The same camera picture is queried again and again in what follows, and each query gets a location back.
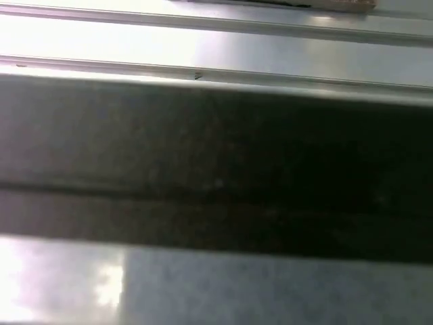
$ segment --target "gray metal surface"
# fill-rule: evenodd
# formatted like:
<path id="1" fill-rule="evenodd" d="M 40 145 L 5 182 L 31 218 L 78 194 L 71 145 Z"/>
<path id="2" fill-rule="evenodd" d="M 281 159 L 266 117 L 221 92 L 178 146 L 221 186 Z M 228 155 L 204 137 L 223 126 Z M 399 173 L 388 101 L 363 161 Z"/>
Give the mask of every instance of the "gray metal surface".
<path id="1" fill-rule="evenodd" d="M 430 48 L 13 16 L 0 23 L 8 26 L 1 56 L 433 86 Z"/>
<path id="2" fill-rule="evenodd" d="M 31 62 L 30 66 L 40 66 L 40 68 L 23 68 L 14 65 L 2 66 L 0 67 L 0 78 L 5 76 L 41 77 L 48 80 L 101 81 L 138 84 L 144 87 L 146 85 L 160 85 L 186 89 L 274 93 L 350 102 L 433 106 L 433 92 L 428 87 L 381 85 L 295 76 L 277 78 L 267 75 L 229 74 L 224 71 L 210 70 L 206 71 L 205 75 L 201 74 L 198 83 L 194 80 L 197 78 L 197 74 L 186 69 L 152 69 L 134 64 L 119 64 L 107 67 L 104 63 L 96 64 L 96 62 L 69 62 L 65 64 L 61 60 L 27 60 L 17 57 L 8 58 L 6 62 L 10 64 L 16 62 L 18 65 L 26 65 Z"/>
<path id="3" fill-rule="evenodd" d="M 160 75 L 167 68 L 205 77 L 209 71 L 247 73 L 243 82 L 250 84 L 295 76 L 433 86 L 432 21 L 387 12 L 387 5 L 374 15 L 356 16 L 168 0 L 60 1 L 57 9 L 46 8 L 52 1 L 19 2 L 7 1 L 0 11 L 94 21 L 0 16 L 8 26 L 0 32 L 4 64 L 57 60 L 106 71 L 130 64 L 130 71 Z"/>
<path id="4" fill-rule="evenodd" d="M 250 30 L 264 29 L 266 25 L 289 30 L 291 28 L 317 29 L 326 34 L 339 30 L 353 31 L 352 35 L 362 32 L 395 35 L 412 35 L 414 37 L 432 37 L 433 22 L 416 19 L 411 10 L 433 16 L 433 6 L 428 1 L 380 1 L 377 14 L 360 16 L 337 12 L 284 8 L 272 5 L 260 5 L 240 2 L 221 3 L 222 1 L 182 2 L 172 0 L 153 1 L 73 1 L 73 0 L 9 0 L 0 2 L 4 12 L 22 12 L 35 14 L 43 12 L 58 17 L 107 19 L 119 22 L 153 22 L 159 24 L 190 24 L 228 28 L 231 24 Z M 399 15 L 391 9 L 398 9 Z"/>
<path id="5" fill-rule="evenodd" d="M 431 324 L 433 269 L 0 238 L 0 322 Z"/>
<path id="6" fill-rule="evenodd" d="M 227 128 L 233 127 L 227 121 L 243 123 L 242 128 L 237 127 L 237 132 L 240 133 L 245 127 L 246 136 L 250 141 L 256 141 L 263 139 L 267 123 L 274 123 L 275 116 L 284 118 L 287 114 L 294 114 L 292 118 L 285 117 L 286 125 L 294 123 L 295 117 L 299 116 L 299 123 L 306 123 L 305 129 L 309 130 L 308 125 L 312 122 L 304 119 L 314 120 L 314 116 L 309 116 L 310 110 L 317 112 L 320 109 L 333 110 L 334 107 L 341 108 L 341 113 L 337 114 L 341 116 L 338 117 L 341 126 L 354 123 L 350 118 L 352 112 L 353 116 L 358 116 L 357 120 L 365 116 L 365 122 L 374 126 L 370 134 L 376 134 L 378 138 L 389 137 L 389 141 L 400 141 L 398 139 L 401 138 L 401 130 L 391 122 L 400 123 L 400 119 L 397 117 L 395 120 L 389 106 L 371 106 L 383 108 L 385 112 L 381 116 L 388 116 L 392 133 L 387 131 L 383 134 L 384 125 L 377 124 L 378 120 L 371 113 L 362 115 L 362 111 L 366 110 L 362 104 L 331 101 L 335 94 L 326 88 L 311 90 L 311 93 L 320 93 L 311 96 L 322 100 L 319 101 L 314 98 L 309 100 L 306 96 L 303 99 L 292 97 L 290 92 L 281 91 L 278 95 L 268 87 L 242 91 L 245 87 L 219 87 L 215 83 L 198 83 L 194 87 L 196 82 L 193 81 L 144 81 L 134 84 L 7 75 L 1 76 L 0 81 L 0 96 L 4 101 L 0 110 L 0 147 L 3 152 L 0 173 L 7 181 L 83 181 L 86 186 L 95 182 L 95 185 L 103 187 L 106 181 L 113 181 L 120 187 L 139 189 L 146 183 L 153 183 L 156 177 L 161 183 L 203 188 L 208 183 L 214 183 L 215 177 L 218 177 L 219 159 L 227 157 L 227 164 L 230 165 L 230 157 L 235 156 L 222 140 L 226 138 Z M 422 92 L 415 92 L 413 96 L 417 95 L 421 98 Z M 418 103 L 431 107 L 431 97 L 424 100 L 424 103 Z M 266 110 L 269 105 L 274 107 L 274 117 L 271 111 Z M 413 104 L 410 107 L 413 119 L 406 123 L 406 127 L 414 127 L 418 121 L 427 121 L 427 113 L 424 113 L 426 118 L 416 119 Z M 244 110 L 249 110 L 262 123 L 256 125 L 248 119 L 251 127 L 247 127 L 246 119 L 241 118 Z M 335 134 L 332 131 L 335 128 L 333 118 L 330 115 L 328 123 L 323 123 L 320 128 L 316 126 L 317 134 Z M 406 146 L 414 148 L 419 140 L 427 139 L 427 135 L 418 133 L 424 127 L 414 127 L 413 136 L 407 138 L 413 144 Z M 280 128 L 281 136 L 289 134 L 289 127 Z M 371 140 L 364 134 L 364 127 L 356 123 L 352 124 L 352 129 L 355 133 L 347 136 L 370 146 Z M 196 130 L 203 130 L 207 137 L 200 139 L 198 136 L 201 133 Z M 291 135 L 287 136 L 286 140 L 278 138 L 274 141 L 283 145 L 291 139 Z M 335 140 L 343 139 L 341 135 L 335 135 L 332 141 Z M 214 146 L 214 150 L 205 150 L 202 147 L 204 143 Z M 428 152 L 429 147 L 420 150 Z M 193 169 L 192 161 L 200 165 L 200 173 Z M 223 169 L 221 173 L 226 175 L 228 171 Z M 252 182 L 254 177 L 252 174 L 249 177 L 251 180 L 248 182 Z"/>

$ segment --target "metal track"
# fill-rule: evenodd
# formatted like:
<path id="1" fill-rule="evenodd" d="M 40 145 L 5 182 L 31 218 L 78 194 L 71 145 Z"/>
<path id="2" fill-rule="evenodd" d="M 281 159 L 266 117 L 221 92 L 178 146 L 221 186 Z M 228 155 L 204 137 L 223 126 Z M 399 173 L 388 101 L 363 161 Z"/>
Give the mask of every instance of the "metal track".
<path id="1" fill-rule="evenodd" d="M 167 0 L 55 3 L 0 5 L 12 15 L 0 16 L 8 26 L 0 32 L 4 64 L 74 69 L 82 62 L 90 71 L 189 71 L 222 82 L 214 76 L 226 73 L 249 84 L 301 77 L 433 87 L 431 20 Z"/>

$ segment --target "dark metal surface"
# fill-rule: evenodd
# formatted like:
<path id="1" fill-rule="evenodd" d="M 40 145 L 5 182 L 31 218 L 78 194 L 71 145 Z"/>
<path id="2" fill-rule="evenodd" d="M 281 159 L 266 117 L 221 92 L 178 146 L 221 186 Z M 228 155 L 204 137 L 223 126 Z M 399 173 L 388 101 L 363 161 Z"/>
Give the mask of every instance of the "dark metal surface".
<path id="1" fill-rule="evenodd" d="M 432 261 L 429 108 L 11 76 L 0 98 L 3 233 Z"/>

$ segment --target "metal edge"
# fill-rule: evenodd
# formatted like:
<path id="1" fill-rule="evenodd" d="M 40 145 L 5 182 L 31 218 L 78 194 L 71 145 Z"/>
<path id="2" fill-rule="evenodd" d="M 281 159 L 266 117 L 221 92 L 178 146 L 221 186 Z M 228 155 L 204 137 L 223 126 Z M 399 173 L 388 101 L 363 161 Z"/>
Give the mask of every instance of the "metal edge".
<path id="1" fill-rule="evenodd" d="M 17 234 L 2 234 L 0 240 L 11 240 L 16 242 L 28 242 L 28 243 L 40 243 L 47 244 L 50 246 L 62 245 L 62 246 L 74 246 L 80 249 L 94 248 L 101 250 L 124 250 L 124 251 L 154 251 L 154 252 L 170 252 L 178 253 L 180 255 L 195 255 L 197 257 L 206 258 L 209 256 L 230 258 L 230 259 L 256 259 L 261 261 L 299 261 L 305 263 L 322 263 L 322 264 L 340 264 L 340 265 L 352 265 L 352 266 L 363 266 L 363 267 L 395 267 L 401 269 L 423 269 L 429 271 L 433 269 L 432 266 L 422 263 L 402 263 L 402 262 L 390 262 L 390 261 L 368 261 L 368 260 L 342 260 L 342 259 L 320 259 L 312 257 L 287 257 L 281 255 L 266 255 L 260 253 L 237 253 L 237 252 L 225 252 L 225 251 L 198 251 L 186 248 L 175 248 L 175 247 L 162 247 L 162 246 L 146 246 L 139 244 L 123 244 L 116 242 L 94 242 L 80 239 L 67 239 L 67 238 L 45 238 L 32 235 L 17 235 Z"/>
<path id="2" fill-rule="evenodd" d="M 433 87 L 112 62 L 0 56 L 0 74 L 157 84 L 314 97 L 326 100 L 433 106 Z"/>

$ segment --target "shiny metal surface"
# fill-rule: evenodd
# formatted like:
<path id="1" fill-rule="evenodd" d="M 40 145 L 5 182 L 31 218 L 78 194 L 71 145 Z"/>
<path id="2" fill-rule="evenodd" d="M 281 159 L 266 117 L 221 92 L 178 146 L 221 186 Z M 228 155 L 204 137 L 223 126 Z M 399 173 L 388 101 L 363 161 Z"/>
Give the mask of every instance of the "shiny metal surface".
<path id="1" fill-rule="evenodd" d="M 17 58 L 10 62 L 26 63 Z M 90 62 L 83 66 L 53 62 L 52 60 L 35 60 L 32 66 L 45 68 L 20 68 L 1 66 L 0 76 L 28 76 L 42 78 L 60 78 L 78 81 L 107 81 L 141 85 L 161 85 L 163 87 L 220 89 L 244 91 L 246 93 L 274 93 L 296 95 L 325 100 L 346 100 L 355 102 L 373 102 L 399 104 L 408 106 L 433 106 L 433 92 L 425 87 L 408 87 L 398 85 L 369 85 L 367 83 L 350 83 L 312 78 L 275 78 L 272 76 L 230 75 L 226 72 L 208 71 L 200 82 L 192 80 L 194 73 L 187 70 L 142 70 L 139 66 L 111 66 Z"/>
<path id="2" fill-rule="evenodd" d="M 433 86 L 428 48 L 13 16 L 0 24 L 1 56 Z"/>
<path id="3" fill-rule="evenodd" d="M 0 322 L 431 324 L 433 269 L 0 238 Z"/>
<path id="4" fill-rule="evenodd" d="M 156 1 L 3 1 L 0 12 L 160 26 L 188 26 L 248 33 L 287 34 L 362 43 L 431 46 L 433 22 L 382 10 L 381 16 L 288 9 L 254 3 Z"/>

